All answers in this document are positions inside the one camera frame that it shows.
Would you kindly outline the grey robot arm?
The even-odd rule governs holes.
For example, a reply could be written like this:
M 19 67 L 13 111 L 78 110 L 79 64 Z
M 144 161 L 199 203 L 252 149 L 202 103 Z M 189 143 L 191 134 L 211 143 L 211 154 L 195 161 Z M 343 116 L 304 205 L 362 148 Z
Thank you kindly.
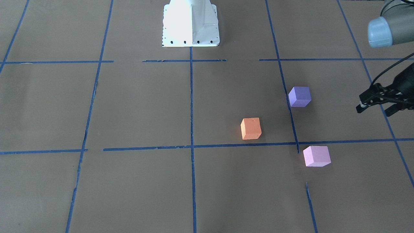
M 414 40 L 414 8 L 412 0 L 386 0 L 380 16 L 371 20 L 367 28 L 369 45 L 372 48 L 389 47 L 405 44 Z M 385 110 L 387 117 L 403 110 L 413 110 L 414 99 L 414 65 L 395 76 L 392 83 L 382 86 L 377 80 L 401 62 L 412 58 L 413 54 L 398 60 L 371 82 L 369 88 L 359 95 L 360 103 L 356 111 L 362 113 L 368 107 L 391 103 Z

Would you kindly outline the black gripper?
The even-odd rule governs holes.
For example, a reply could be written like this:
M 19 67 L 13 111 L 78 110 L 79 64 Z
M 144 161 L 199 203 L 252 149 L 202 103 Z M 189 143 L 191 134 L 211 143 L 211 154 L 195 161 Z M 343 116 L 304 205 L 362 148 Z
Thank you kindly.
M 412 63 L 400 72 L 387 87 L 372 85 L 359 95 L 360 104 L 356 111 L 362 113 L 373 105 L 391 104 L 385 109 L 387 117 L 403 110 L 414 108 L 414 64 Z

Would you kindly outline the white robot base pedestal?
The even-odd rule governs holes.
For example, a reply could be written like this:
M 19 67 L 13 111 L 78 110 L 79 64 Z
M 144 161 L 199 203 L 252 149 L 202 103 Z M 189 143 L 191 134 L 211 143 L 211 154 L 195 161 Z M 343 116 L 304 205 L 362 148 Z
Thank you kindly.
M 163 47 L 220 45 L 217 7 L 209 0 L 171 0 L 163 10 Z

